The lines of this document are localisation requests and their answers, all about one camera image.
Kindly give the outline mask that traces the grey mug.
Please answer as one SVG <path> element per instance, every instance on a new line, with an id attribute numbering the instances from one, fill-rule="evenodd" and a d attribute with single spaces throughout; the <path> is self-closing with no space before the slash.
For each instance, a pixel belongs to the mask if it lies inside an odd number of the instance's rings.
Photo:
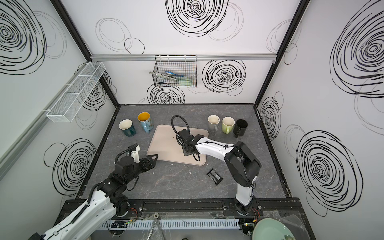
<path id="1" fill-rule="evenodd" d="M 219 124 L 220 124 L 220 117 L 217 115 L 210 115 L 208 117 L 208 123 L 209 123 L 209 130 L 211 132 L 216 132 L 219 129 Z"/>

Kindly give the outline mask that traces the dark green mug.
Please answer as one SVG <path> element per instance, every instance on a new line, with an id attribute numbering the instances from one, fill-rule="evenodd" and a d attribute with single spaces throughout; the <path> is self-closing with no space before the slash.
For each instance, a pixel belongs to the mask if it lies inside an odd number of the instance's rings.
<path id="1" fill-rule="evenodd" d="M 136 129 L 131 120 L 123 120 L 119 123 L 119 129 L 123 132 L 123 134 L 127 137 L 133 137 L 136 135 Z"/>

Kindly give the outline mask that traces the blue butterfly mug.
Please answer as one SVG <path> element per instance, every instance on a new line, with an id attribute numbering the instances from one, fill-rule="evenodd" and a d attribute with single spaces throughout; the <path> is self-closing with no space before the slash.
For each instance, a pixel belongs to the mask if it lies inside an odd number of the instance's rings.
<path id="1" fill-rule="evenodd" d="M 140 113 L 138 115 L 138 121 L 146 133 L 149 133 L 154 127 L 151 115 L 148 112 Z"/>

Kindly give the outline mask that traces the light green mug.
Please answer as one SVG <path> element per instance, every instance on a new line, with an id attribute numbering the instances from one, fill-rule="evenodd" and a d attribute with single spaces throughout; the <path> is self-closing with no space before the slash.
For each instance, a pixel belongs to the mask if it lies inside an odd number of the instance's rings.
<path id="1" fill-rule="evenodd" d="M 222 132 L 228 135 L 233 130 L 235 123 L 232 117 L 224 117 L 222 120 Z"/>

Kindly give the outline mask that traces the black mug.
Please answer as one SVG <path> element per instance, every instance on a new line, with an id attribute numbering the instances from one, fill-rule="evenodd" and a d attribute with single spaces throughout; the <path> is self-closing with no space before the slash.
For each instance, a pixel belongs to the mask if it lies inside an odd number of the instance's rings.
<path id="1" fill-rule="evenodd" d="M 236 138 L 241 137 L 245 134 L 248 127 L 248 122 L 243 119 L 238 119 L 235 123 L 233 133 Z"/>

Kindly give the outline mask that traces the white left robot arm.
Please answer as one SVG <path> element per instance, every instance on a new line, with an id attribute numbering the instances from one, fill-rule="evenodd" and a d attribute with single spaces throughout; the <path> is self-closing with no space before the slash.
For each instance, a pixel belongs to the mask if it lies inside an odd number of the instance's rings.
<path id="1" fill-rule="evenodd" d="M 114 161 L 115 169 L 109 176 L 92 187 L 87 198 L 69 216 L 53 228 L 40 235 L 34 233 L 30 240 L 85 240 L 100 225 L 111 218 L 125 217 L 130 211 L 139 216 L 136 209 L 130 207 L 127 196 L 127 184 L 138 180 L 141 173 L 156 166 L 159 155 L 139 156 L 140 146 L 134 144 L 120 152 Z"/>

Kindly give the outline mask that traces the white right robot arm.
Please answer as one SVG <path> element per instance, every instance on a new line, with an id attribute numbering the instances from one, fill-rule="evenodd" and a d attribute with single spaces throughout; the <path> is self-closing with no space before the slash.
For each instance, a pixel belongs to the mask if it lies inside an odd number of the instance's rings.
<path id="1" fill-rule="evenodd" d="M 203 135 L 193 136 L 189 125 L 186 125 L 185 129 L 177 131 L 174 126 L 174 119 L 176 118 L 181 119 L 184 123 L 187 121 L 179 115 L 174 115 L 171 118 L 172 129 L 184 155 L 192 155 L 197 162 L 200 161 L 200 155 L 212 156 L 225 162 L 233 179 L 238 184 L 236 209 L 241 215 L 248 214 L 257 204 L 254 188 L 262 168 L 261 162 L 243 142 L 225 144 L 213 141 Z"/>

